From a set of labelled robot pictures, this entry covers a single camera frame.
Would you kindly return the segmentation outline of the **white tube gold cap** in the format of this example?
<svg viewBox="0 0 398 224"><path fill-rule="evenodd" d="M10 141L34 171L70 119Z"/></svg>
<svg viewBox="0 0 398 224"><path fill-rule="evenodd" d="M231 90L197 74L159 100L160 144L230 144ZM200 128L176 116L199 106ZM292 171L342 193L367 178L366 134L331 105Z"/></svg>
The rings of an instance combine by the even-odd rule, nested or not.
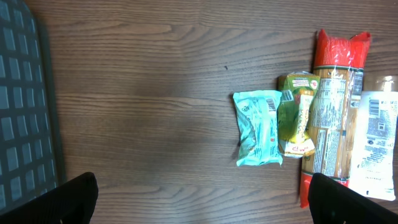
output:
<svg viewBox="0 0 398 224"><path fill-rule="evenodd" d="M366 76L356 118L349 188L393 201L397 129L397 76Z"/></svg>

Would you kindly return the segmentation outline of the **green snack packet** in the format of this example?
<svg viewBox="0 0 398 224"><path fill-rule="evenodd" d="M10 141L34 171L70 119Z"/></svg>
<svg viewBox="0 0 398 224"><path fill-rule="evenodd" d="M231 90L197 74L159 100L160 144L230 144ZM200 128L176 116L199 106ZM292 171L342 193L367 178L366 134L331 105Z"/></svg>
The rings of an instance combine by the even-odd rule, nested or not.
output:
<svg viewBox="0 0 398 224"><path fill-rule="evenodd" d="M307 124L320 77L295 72L279 77L278 81L282 92L277 110L280 152L293 158L309 156L314 153L315 145L307 132Z"/></svg>

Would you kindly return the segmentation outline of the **mint green wipes packet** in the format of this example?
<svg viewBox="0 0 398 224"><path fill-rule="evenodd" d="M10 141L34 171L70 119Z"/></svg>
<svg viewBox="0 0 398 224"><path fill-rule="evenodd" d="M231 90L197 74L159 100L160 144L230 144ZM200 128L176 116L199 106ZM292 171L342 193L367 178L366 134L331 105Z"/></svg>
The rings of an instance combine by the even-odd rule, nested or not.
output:
<svg viewBox="0 0 398 224"><path fill-rule="evenodd" d="M233 94L240 133L236 165L282 164L278 144L277 109L282 93L276 90L245 91Z"/></svg>

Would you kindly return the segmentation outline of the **orange spaghetti packet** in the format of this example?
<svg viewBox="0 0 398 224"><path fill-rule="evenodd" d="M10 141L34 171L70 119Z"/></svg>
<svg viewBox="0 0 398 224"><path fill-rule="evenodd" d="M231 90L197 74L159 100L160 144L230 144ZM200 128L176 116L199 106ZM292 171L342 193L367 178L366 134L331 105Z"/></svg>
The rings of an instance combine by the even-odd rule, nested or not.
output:
<svg viewBox="0 0 398 224"><path fill-rule="evenodd" d="M302 159L300 206L309 206L308 191L315 173L347 186L351 173L357 114L363 89L363 71L371 34L350 39L318 33L313 73L320 84L310 107L308 133L315 152Z"/></svg>

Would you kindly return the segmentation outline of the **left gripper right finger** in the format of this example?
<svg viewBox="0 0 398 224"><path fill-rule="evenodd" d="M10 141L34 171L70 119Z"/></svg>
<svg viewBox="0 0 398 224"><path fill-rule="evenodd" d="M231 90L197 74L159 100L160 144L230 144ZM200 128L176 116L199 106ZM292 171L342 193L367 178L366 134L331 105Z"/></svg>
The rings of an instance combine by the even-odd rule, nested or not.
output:
<svg viewBox="0 0 398 224"><path fill-rule="evenodd" d="M397 224L396 213L321 173L312 177L308 202L314 224Z"/></svg>

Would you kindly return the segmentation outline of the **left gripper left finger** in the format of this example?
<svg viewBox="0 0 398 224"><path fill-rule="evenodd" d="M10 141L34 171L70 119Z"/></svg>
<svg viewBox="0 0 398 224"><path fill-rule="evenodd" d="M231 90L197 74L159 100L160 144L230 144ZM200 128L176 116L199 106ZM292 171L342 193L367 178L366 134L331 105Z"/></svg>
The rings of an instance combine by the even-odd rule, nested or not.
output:
<svg viewBox="0 0 398 224"><path fill-rule="evenodd" d="M89 223L98 199L98 184L85 172L32 201L1 215L1 224Z"/></svg>

